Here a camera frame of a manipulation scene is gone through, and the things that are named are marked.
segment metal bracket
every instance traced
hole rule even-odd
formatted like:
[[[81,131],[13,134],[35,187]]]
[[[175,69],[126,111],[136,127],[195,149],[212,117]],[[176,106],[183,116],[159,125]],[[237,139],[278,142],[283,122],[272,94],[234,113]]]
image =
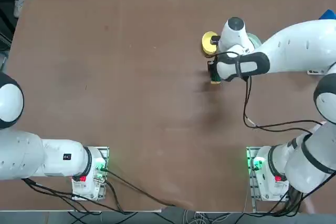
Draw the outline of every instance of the metal bracket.
[[[105,167],[105,169],[108,169],[110,147],[108,147],[108,146],[106,146],[106,147],[105,146],[104,147],[100,147],[99,146],[99,147],[96,147],[96,148],[100,151],[102,157],[106,161],[106,167]],[[106,173],[106,175],[104,176],[103,179],[107,180],[107,173]],[[100,190],[99,190],[99,193],[98,193],[98,200],[105,199],[105,194],[106,194],[106,184],[102,184],[100,186]]]
[[[251,202],[252,202],[252,211],[257,212],[256,199],[260,200],[260,191],[258,187],[258,181],[251,168],[251,161],[257,156],[260,147],[246,147],[246,156],[247,156],[247,168],[249,176],[249,185],[251,191]]]

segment wire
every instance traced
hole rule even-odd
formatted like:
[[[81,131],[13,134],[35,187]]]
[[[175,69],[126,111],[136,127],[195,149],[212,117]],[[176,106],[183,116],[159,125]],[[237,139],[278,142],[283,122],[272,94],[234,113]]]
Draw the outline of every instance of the wire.
[[[84,214],[82,217],[78,218],[76,216],[74,216],[72,213],[68,212],[68,214],[70,214],[72,217],[74,217],[76,220],[74,222],[72,222],[71,224],[74,224],[76,223],[77,221],[83,223],[83,224],[86,224],[85,222],[83,222],[81,219],[84,218],[85,216],[89,215],[89,213],[87,214]]]
[[[122,212],[123,214],[127,215],[127,214],[131,214],[132,212],[124,212],[124,210],[122,210],[120,204],[119,204],[119,201],[118,201],[118,197],[117,197],[117,194],[116,194],[116,191],[114,189],[114,187],[112,186],[112,184],[110,182],[108,182],[107,180],[105,180],[105,183],[108,185],[108,187],[110,187],[112,193],[113,193],[113,197],[114,197],[114,200],[115,200],[115,203],[117,205],[117,208],[120,212]]]
[[[154,196],[150,195],[149,193],[145,192],[144,190],[141,190],[139,187],[136,187],[135,185],[131,184],[130,182],[126,181],[125,179],[121,178],[120,176],[118,176],[117,174],[111,172],[110,170],[107,170],[107,169],[103,168],[103,169],[101,169],[101,171],[107,172],[107,173],[113,175],[114,177],[118,178],[119,180],[123,181],[124,183],[126,183],[127,185],[129,185],[130,187],[132,187],[133,189],[141,192],[142,194],[146,195],[147,197],[151,198],[152,200],[154,200],[154,201],[156,201],[156,202],[158,202],[160,204],[163,204],[163,205],[168,206],[168,207],[175,207],[175,205],[173,205],[173,204],[166,203],[166,202],[163,202],[163,201],[155,198]]]
[[[119,221],[119,222],[117,222],[117,223],[115,223],[115,224],[121,224],[121,223],[127,221],[128,219],[131,219],[131,218],[132,218],[134,215],[136,215],[136,214],[138,214],[138,212],[135,212],[134,214],[132,214],[132,215],[126,217],[125,219],[123,219],[123,220],[121,220],[121,221]]]
[[[292,130],[300,130],[300,131],[304,131],[307,132],[308,134],[312,134],[310,131],[300,128],[300,127],[293,127],[293,128],[288,128],[288,129],[283,129],[283,130],[270,130],[270,129],[266,129],[268,127],[274,127],[274,126],[281,126],[281,125],[286,125],[286,124],[293,124],[293,123],[302,123],[302,122],[311,122],[311,123],[316,123],[316,124],[320,124],[322,125],[320,122],[317,122],[315,120],[297,120],[297,121],[290,121],[290,122],[285,122],[285,123],[276,123],[276,124],[268,124],[268,125],[262,125],[259,126],[255,123],[253,123],[246,115],[246,107],[247,107],[247,103],[249,101],[249,97],[251,94],[251,88],[252,88],[252,77],[249,77],[250,79],[250,85],[248,85],[248,80],[246,80],[246,93],[245,93],[245,102],[244,102],[244,110],[243,110],[243,121],[245,126],[247,126],[250,129],[261,129],[264,131],[269,131],[269,132],[285,132],[285,131],[292,131]],[[246,123],[246,119],[248,119],[254,126],[250,126]]]
[[[241,214],[241,216],[238,217],[238,219],[235,221],[235,224],[237,224],[239,222],[239,220],[244,216],[244,212]]]
[[[95,204],[95,205],[97,205],[97,206],[105,207],[105,208],[107,208],[107,209],[109,209],[109,210],[116,211],[116,212],[119,212],[119,213],[122,214],[122,212],[120,212],[120,211],[117,210],[117,209],[114,209],[114,208],[109,207],[109,206],[107,206],[107,205],[101,204],[101,203],[96,202],[96,201],[94,201],[94,200],[92,200],[92,199],[83,197],[83,196],[81,196],[81,195],[77,195],[77,194],[73,194],[73,193],[66,193],[66,192],[64,192],[64,191],[53,190],[53,189],[50,189],[50,188],[48,188],[48,187],[42,186],[42,185],[40,185],[40,184],[37,184],[35,181],[33,181],[33,180],[31,180],[31,179],[22,179],[22,180],[23,180],[23,181],[24,181],[24,182],[25,182],[31,189],[33,189],[34,191],[37,191],[37,192],[39,192],[39,193],[46,194],[46,195],[52,195],[52,196],[54,196],[54,197],[59,197],[59,198],[65,198],[65,196],[59,195],[59,194],[63,194],[63,195],[69,195],[69,196],[71,196],[71,197],[77,197],[77,198],[81,198],[81,199],[86,199],[87,201],[89,201],[89,202],[91,202],[91,203],[93,203],[93,204]],[[40,188],[40,189],[47,190],[47,191],[51,192],[51,194],[50,194],[50,193],[47,193],[47,192],[45,192],[45,191],[37,190],[37,189],[34,188],[34,187],[38,187],[38,188]],[[78,203],[78,204],[80,204],[78,201],[76,201],[76,200],[74,200],[74,199],[71,199],[71,198],[68,198],[68,199],[69,199],[69,200],[72,200],[72,201],[74,201],[74,202],[76,202],[76,203]]]
[[[175,224],[174,222],[172,222],[171,220],[168,220],[167,218],[163,217],[162,215],[159,215],[157,212],[154,212],[153,214],[155,214],[156,216],[159,216],[160,218],[164,219],[165,221],[168,221],[171,224]]]
[[[68,201],[66,201],[65,199],[68,199],[68,200],[71,200],[71,201],[74,201],[75,203],[79,204],[84,210],[85,212],[89,212],[91,215],[98,215],[96,214],[95,212],[90,212],[88,211],[80,202],[77,202],[76,200],[74,199],[71,199],[69,197],[66,197],[66,196],[61,196],[61,195],[57,195],[56,193],[47,193],[45,191],[41,191],[39,189],[36,189],[34,188],[32,185],[30,185],[28,182],[25,181],[25,179],[23,179],[23,181],[34,191],[38,192],[38,193],[41,193],[41,194],[45,194],[45,195],[51,195],[53,197],[58,197],[60,199],[62,199],[64,202],[66,202],[69,206],[71,206],[75,211],[77,212],[81,212],[79,209],[77,209],[74,205],[72,205],[71,203],[69,203]]]

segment yellow lid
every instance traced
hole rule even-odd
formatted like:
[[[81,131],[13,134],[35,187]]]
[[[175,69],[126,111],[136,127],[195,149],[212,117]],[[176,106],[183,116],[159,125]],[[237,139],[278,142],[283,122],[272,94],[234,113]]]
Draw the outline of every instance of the yellow lid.
[[[216,45],[212,45],[210,43],[211,41],[211,37],[212,36],[217,36],[217,33],[214,33],[213,31],[208,31],[206,32],[203,37],[202,37],[202,47],[203,47],[203,51],[207,54],[207,55],[213,55],[216,52],[217,46]]]

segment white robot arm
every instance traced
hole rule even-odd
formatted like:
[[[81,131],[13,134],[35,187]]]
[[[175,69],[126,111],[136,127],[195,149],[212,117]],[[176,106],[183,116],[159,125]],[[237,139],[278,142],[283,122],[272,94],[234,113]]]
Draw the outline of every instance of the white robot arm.
[[[254,50],[240,18],[231,18],[224,26],[213,68],[223,80],[329,68],[313,94],[327,123],[312,128],[312,135],[302,134],[284,145],[263,146],[254,159],[262,200],[279,200],[289,184],[309,193],[336,171],[335,38],[336,20],[313,20],[277,32]]]
[[[31,176],[72,177],[74,194],[98,200],[104,194],[107,148],[83,147],[72,140],[41,139],[9,129],[23,113],[18,83],[0,72],[0,180]]]

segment wooden tabletop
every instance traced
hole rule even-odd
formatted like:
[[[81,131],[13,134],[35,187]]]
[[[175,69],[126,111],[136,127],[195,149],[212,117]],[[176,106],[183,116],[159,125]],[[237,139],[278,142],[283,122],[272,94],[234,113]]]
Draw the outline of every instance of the wooden tabletop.
[[[242,211],[246,146],[281,144],[301,133],[246,128],[245,84],[210,85],[201,37],[238,16],[264,41],[328,8],[335,0],[25,0],[7,67],[25,94],[15,127],[109,146],[109,169],[177,206]],[[248,116],[257,123],[319,119],[317,81],[306,73],[254,77]],[[69,178],[37,181],[71,190]],[[112,181],[125,210],[162,207]],[[0,185],[1,210],[69,209],[20,180]],[[335,185],[312,196],[310,211],[335,213]],[[115,207],[111,192],[104,203]]]

